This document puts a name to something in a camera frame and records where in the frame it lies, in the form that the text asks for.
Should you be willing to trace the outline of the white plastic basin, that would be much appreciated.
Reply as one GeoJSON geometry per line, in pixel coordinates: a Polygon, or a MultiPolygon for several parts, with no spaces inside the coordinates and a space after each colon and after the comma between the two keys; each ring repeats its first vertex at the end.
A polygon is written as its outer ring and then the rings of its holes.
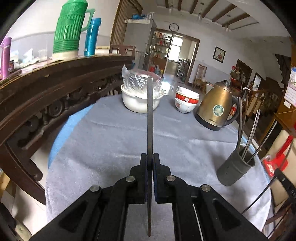
{"type": "MultiPolygon", "coordinates": [[[[129,110],[135,112],[135,113],[147,113],[147,99],[139,98],[132,94],[131,92],[128,92],[125,89],[124,84],[120,86],[121,92],[122,92],[122,100],[123,104],[125,105],[126,108],[129,110]]],[[[161,90],[160,93],[156,93],[154,91],[153,93],[153,110],[155,110],[161,98],[164,96],[164,92],[161,90]]]]}

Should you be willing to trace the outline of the grey metal utensil holder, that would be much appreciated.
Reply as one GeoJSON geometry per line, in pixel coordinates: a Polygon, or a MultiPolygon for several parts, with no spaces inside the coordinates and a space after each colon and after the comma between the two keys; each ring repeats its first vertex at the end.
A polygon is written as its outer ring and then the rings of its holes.
{"type": "Polygon", "coordinates": [[[231,186],[255,166],[255,159],[250,151],[247,151],[244,159],[241,158],[244,146],[240,146],[240,151],[235,149],[226,161],[218,168],[216,175],[224,186],[231,186]]]}

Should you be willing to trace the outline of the purple bottle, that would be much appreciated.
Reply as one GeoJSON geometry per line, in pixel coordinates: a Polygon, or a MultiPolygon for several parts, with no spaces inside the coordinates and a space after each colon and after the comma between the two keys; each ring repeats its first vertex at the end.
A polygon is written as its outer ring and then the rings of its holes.
{"type": "Polygon", "coordinates": [[[6,79],[9,74],[10,68],[10,51],[11,51],[11,37],[4,38],[1,43],[1,78],[6,79]]]}

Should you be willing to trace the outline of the grey refrigerator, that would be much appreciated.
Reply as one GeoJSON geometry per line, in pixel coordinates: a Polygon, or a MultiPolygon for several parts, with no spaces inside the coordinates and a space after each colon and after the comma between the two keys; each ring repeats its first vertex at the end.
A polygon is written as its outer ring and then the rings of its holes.
{"type": "Polygon", "coordinates": [[[148,70],[152,56],[152,37],[156,30],[153,19],[126,20],[124,45],[135,46],[136,69],[148,70]]]}

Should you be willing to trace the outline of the wall calendar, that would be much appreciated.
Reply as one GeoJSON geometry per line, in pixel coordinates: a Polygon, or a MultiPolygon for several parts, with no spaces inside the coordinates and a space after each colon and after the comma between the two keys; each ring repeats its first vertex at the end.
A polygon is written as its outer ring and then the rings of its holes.
{"type": "Polygon", "coordinates": [[[293,107],[296,105],[296,68],[292,67],[290,78],[287,85],[287,90],[284,95],[284,100],[289,102],[293,107]]]}

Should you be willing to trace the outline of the clear plastic bag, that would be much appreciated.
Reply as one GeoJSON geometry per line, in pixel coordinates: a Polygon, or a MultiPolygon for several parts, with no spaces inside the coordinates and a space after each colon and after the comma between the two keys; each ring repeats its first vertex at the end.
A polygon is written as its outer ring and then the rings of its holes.
{"type": "Polygon", "coordinates": [[[147,99],[149,82],[152,83],[154,99],[158,99],[164,95],[164,91],[162,90],[162,78],[153,72],[140,69],[128,70],[124,65],[121,70],[121,75],[125,90],[133,96],[147,99]]]}

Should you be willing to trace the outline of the wall clock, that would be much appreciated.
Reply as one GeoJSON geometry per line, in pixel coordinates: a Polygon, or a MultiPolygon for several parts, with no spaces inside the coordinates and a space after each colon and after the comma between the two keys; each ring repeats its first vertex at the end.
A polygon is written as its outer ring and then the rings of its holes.
{"type": "Polygon", "coordinates": [[[171,23],[169,25],[169,29],[172,32],[177,32],[179,30],[179,25],[177,23],[171,23]]]}

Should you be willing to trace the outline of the blue thermos bottle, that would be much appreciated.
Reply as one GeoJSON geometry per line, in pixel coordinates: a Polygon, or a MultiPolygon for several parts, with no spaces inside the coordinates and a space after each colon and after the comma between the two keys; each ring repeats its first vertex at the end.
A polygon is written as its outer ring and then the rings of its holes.
{"type": "Polygon", "coordinates": [[[100,25],[101,18],[93,18],[91,20],[89,28],[87,29],[84,46],[84,56],[86,57],[95,55],[97,36],[100,25]]]}

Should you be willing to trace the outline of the green thermos jug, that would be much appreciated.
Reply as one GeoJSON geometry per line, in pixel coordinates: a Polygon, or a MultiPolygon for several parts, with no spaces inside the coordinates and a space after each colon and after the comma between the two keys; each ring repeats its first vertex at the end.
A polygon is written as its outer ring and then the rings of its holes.
{"type": "Polygon", "coordinates": [[[53,60],[78,56],[81,33],[90,26],[95,9],[85,0],[71,0],[63,4],[56,25],[53,42],[53,60]]]}

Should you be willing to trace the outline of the red child chair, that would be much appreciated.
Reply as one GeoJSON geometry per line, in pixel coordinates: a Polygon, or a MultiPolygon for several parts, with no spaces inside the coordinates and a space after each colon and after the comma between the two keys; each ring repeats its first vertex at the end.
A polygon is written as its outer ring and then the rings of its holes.
{"type": "Polygon", "coordinates": [[[274,155],[267,155],[262,159],[262,164],[267,172],[269,177],[274,176],[275,169],[279,168],[283,171],[288,166],[288,153],[285,154],[285,151],[292,147],[293,136],[288,136],[283,146],[279,149],[279,151],[274,155]]]}

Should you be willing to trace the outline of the gold electric kettle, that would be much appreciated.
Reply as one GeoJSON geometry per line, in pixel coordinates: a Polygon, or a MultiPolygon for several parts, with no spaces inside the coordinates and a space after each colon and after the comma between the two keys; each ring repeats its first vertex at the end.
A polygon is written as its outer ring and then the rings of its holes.
{"type": "Polygon", "coordinates": [[[204,127],[219,131],[222,127],[234,122],[241,110],[239,99],[232,95],[228,81],[223,80],[216,82],[205,94],[194,112],[194,117],[204,127]]]}

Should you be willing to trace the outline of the dark carved wooden bench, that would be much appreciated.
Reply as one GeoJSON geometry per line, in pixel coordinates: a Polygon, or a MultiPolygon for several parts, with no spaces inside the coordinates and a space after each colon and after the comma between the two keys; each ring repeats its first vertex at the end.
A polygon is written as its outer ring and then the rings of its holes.
{"type": "Polygon", "coordinates": [[[42,171],[31,157],[69,116],[122,84],[133,56],[107,54],[57,61],[1,82],[1,168],[45,203],[42,171]]]}

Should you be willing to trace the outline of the wooden chair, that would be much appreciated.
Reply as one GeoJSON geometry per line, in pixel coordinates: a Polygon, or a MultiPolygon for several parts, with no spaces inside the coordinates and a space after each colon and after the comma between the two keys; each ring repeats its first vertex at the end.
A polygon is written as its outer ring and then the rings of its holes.
{"type": "Polygon", "coordinates": [[[207,67],[206,66],[203,66],[201,64],[198,65],[196,77],[195,77],[194,82],[193,82],[193,87],[194,88],[197,88],[198,87],[198,88],[203,89],[205,87],[205,83],[206,83],[206,80],[205,80],[206,71],[207,71],[207,67]]]}

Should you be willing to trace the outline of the framed wall picture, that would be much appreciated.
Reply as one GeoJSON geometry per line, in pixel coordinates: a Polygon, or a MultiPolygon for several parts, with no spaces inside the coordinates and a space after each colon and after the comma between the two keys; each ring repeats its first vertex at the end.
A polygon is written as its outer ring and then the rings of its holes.
{"type": "Polygon", "coordinates": [[[225,50],[216,46],[213,54],[213,59],[219,61],[220,63],[223,63],[225,58],[225,53],[226,53],[225,50]]]}

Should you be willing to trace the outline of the white red stacked bowls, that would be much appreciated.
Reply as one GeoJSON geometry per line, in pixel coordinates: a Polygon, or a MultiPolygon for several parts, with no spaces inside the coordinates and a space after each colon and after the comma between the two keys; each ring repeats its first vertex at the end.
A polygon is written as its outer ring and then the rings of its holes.
{"type": "Polygon", "coordinates": [[[189,113],[197,106],[199,97],[198,93],[178,86],[175,94],[175,106],[179,112],[189,113]]]}

